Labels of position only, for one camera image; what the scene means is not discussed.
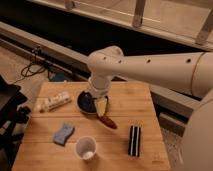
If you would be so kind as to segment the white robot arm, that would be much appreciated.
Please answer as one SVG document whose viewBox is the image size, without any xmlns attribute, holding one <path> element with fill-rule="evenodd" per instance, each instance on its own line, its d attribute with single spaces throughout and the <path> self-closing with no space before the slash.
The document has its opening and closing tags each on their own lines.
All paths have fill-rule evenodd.
<svg viewBox="0 0 213 171">
<path fill-rule="evenodd" d="M 108 93 L 111 78 L 121 76 L 199 97 L 178 151 L 173 171 L 213 171 L 213 52 L 123 55 L 117 46 L 91 53 L 89 91 Z"/>
</svg>

